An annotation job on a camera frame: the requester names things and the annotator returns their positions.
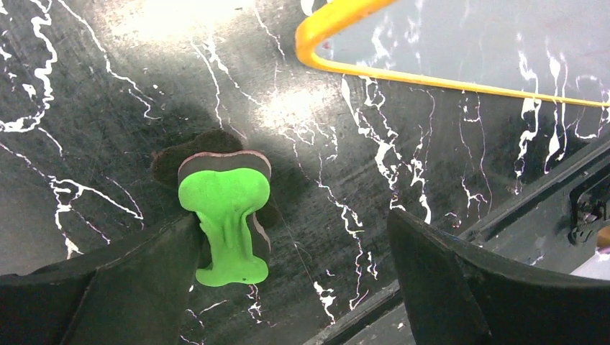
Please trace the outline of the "yellow framed whiteboard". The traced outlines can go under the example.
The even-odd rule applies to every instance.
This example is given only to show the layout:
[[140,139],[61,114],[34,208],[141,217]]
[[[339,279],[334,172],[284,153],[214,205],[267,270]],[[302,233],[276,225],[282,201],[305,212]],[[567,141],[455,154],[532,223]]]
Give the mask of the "yellow framed whiteboard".
[[331,1],[295,43],[334,73],[609,105],[607,1]]

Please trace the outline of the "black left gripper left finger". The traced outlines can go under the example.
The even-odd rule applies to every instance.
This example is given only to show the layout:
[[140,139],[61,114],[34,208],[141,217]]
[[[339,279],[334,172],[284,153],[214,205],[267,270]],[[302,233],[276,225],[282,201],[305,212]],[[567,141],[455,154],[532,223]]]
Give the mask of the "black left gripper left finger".
[[194,216],[1,277],[3,344],[177,344],[204,244]]

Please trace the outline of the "green black whiteboard eraser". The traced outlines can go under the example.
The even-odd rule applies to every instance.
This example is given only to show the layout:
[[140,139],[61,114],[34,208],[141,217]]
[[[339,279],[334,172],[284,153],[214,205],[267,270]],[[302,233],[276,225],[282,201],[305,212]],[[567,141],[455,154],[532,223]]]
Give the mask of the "green black whiteboard eraser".
[[199,221],[205,239],[195,274],[200,284],[251,285],[268,277],[266,231],[277,223],[278,212],[270,204],[272,165],[262,152],[214,129],[154,152],[150,169]]

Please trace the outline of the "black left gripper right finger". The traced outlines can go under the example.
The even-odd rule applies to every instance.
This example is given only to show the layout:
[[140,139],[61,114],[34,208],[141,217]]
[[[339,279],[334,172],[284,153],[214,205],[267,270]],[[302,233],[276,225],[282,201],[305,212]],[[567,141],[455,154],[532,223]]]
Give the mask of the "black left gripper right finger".
[[387,234],[417,344],[607,344],[609,282],[540,269],[392,210]]

